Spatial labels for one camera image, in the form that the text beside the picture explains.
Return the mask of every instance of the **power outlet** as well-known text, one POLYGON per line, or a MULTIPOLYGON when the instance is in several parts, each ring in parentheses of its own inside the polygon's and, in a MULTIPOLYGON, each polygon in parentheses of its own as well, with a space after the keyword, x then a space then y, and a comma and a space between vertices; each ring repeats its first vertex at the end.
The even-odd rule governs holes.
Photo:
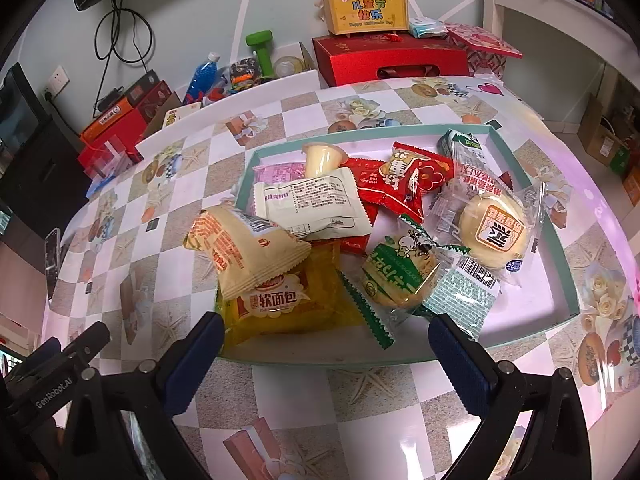
POLYGON ((51 75, 47 81, 45 92, 51 92, 51 98, 55 98, 62 89, 69 83, 69 78, 66 75, 65 70, 59 65, 56 71, 51 75))

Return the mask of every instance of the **black cable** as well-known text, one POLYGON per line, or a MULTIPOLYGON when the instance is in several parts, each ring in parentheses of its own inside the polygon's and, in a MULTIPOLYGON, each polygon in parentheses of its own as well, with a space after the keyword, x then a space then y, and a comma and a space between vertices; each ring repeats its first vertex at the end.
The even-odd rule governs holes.
POLYGON ((44 92, 44 99, 47 103, 49 103, 53 109, 56 111, 56 113, 58 114, 58 117, 60 118, 60 120, 65 123, 65 126, 67 128, 69 128, 76 136, 78 135, 78 133, 69 125, 69 123, 66 122, 66 119, 64 118, 64 116, 60 113, 60 110, 58 110, 58 107, 56 106, 56 104, 53 102, 53 97, 51 96, 51 92, 46 91, 44 92))
POLYGON ((100 22, 98 22, 98 26, 95 28, 95 34, 94 34, 95 57, 97 57, 98 60, 100 61, 106 60, 106 62, 104 64, 104 70, 102 71, 102 78, 100 79, 100 86, 98 87, 98 93, 96 94, 96 97, 95 97, 94 117, 96 115, 96 112, 98 112, 98 102, 100 101, 100 93, 102 92, 102 86, 104 85, 104 78, 107 75, 107 69, 111 61, 111 54, 113 54, 121 62, 126 64, 142 63, 142 67, 145 69, 145 73, 148 72, 148 70, 146 69, 145 57, 149 55, 153 47, 154 31, 151 28, 151 25, 149 24, 149 22, 145 19, 144 16, 142 16, 142 14, 140 14, 136 10, 122 7, 123 1, 124 0, 120 0, 119 2, 117 0, 111 0, 111 10, 102 17, 100 22), (133 18, 133 46, 136 48, 136 51, 138 53, 138 58, 136 59, 126 59, 117 51, 117 44, 118 44, 118 40, 120 39, 120 25, 121 25, 120 20, 123 12, 128 12, 133 18), (109 51, 104 56, 101 56, 100 53, 98 52, 98 32, 100 31, 100 27, 102 26, 104 21, 109 17, 111 18, 110 47, 109 47, 109 51), (142 21, 142 23, 146 25, 146 29, 149 32, 149 46, 147 47, 144 54, 140 52, 140 49, 136 44, 136 19, 137 18, 139 18, 142 21))

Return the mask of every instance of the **yellow box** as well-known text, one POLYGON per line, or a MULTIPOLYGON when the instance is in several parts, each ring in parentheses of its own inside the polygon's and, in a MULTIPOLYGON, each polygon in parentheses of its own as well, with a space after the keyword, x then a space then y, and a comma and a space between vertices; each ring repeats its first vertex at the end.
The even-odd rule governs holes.
POLYGON ((322 0, 332 34, 409 30, 407 0, 322 0))

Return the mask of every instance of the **black cabinet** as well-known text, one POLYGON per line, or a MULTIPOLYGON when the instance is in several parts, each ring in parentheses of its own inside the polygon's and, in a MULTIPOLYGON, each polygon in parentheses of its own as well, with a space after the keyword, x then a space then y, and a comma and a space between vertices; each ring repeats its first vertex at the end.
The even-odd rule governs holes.
POLYGON ((54 227, 64 232, 87 202, 91 180, 77 157, 78 152, 49 117, 0 178, 0 200, 42 238, 54 227))

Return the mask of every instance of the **pink heart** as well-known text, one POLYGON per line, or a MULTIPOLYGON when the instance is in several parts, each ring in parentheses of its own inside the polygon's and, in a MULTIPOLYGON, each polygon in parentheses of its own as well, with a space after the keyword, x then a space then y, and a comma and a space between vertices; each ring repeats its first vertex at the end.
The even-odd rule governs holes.
POLYGON ((504 95, 502 93, 502 91, 496 85, 491 84, 491 83, 484 83, 483 85, 478 85, 478 88, 481 89, 484 92, 489 93, 489 94, 504 95))

